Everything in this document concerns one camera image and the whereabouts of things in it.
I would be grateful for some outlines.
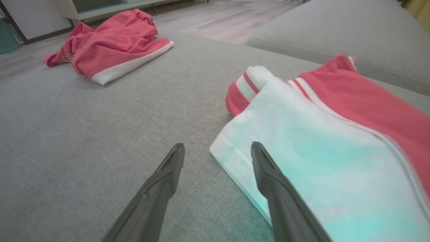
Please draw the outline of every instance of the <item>white trim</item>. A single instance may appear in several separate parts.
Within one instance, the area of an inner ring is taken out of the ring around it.
[[[110,68],[107,68],[97,74],[95,74],[91,80],[97,82],[98,84],[104,86],[106,83],[116,80],[123,75],[129,73],[130,71],[136,69],[137,67],[141,66],[142,64],[159,57],[160,55],[167,52],[169,49],[173,47],[173,42],[168,43],[164,47],[152,52],[151,54],[147,56],[142,56],[140,58],[136,58],[131,61],[127,61],[118,65],[114,65]]]
[[[237,88],[242,93],[242,95],[248,100],[248,102],[251,102],[255,96],[257,95],[254,90],[250,87],[248,82],[245,80],[243,75],[239,77],[239,79],[236,81]]]
[[[321,108],[323,111],[331,114],[332,116],[339,118],[343,121],[345,121],[347,124],[357,127],[359,129],[365,130],[373,135],[375,137],[382,140],[384,143],[388,145],[392,149],[395,155],[399,158],[401,161],[401,166],[404,167],[406,175],[408,176],[409,180],[411,181],[412,187],[414,189],[414,193],[418,198],[418,201],[421,203],[421,207],[424,210],[424,213],[426,214],[427,219],[430,221],[430,204],[428,201],[428,198],[423,196],[422,194],[426,194],[419,178],[417,178],[416,171],[411,164],[408,156],[406,153],[402,150],[402,148],[388,135],[385,135],[381,132],[378,132],[376,130],[373,130],[369,127],[366,127],[362,124],[356,123],[350,119],[347,119],[340,114],[336,113],[334,110],[332,110],[330,107],[328,107],[324,102],[322,102],[321,99],[319,99],[318,95],[313,91],[313,89],[309,86],[309,84],[303,79],[303,78],[296,78],[296,81],[301,85],[303,90],[305,90],[306,94],[308,95],[309,99],[312,100],[315,105],[317,105],[319,108]]]
[[[293,88],[293,90],[295,92],[297,92],[298,94],[300,94],[303,97],[305,97],[305,95],[303,94],[303,92],[301,92],[300,88],[297,86],[297,84],[293,80],[287,81],[287,84],[289,84]]]
[[[357,67],[355,67],[355,58],[348,56],[348,60],[351,62],[352,66],[354,67],[355,70],[357,70]]]

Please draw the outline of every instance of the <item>laminate floor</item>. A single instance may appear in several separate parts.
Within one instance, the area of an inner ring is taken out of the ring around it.
[[[192,0],[169,3],[144,11],[154,16],[160,31],[173,30],[236,44],[245,41],[263,24],[299,6],[279,0]],[[97,27],[102,21],[92,22]],[[2,83],[34,68],[44,68],[42,59],[58,51],[68,33],[39,41],[7,54],[0,54]]]

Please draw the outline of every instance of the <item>sofa cushion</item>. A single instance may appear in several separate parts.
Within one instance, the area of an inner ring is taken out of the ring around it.
[[[101,241],[176,142],[185,144],[185,161],[160,241],[274,241],[209,147],[232,118],[228,87],[247,67],[288,80],[319,64],[187,34],[161,37],[175,47],[105,87],[70,65],[42,62],[0,82],[0,241]],[[381,84],[430,113],[430,97]]]
[[[430,96],[430,36],[395,0],[312,0],[246,45],[320,64],[347,54],[362,75]]]

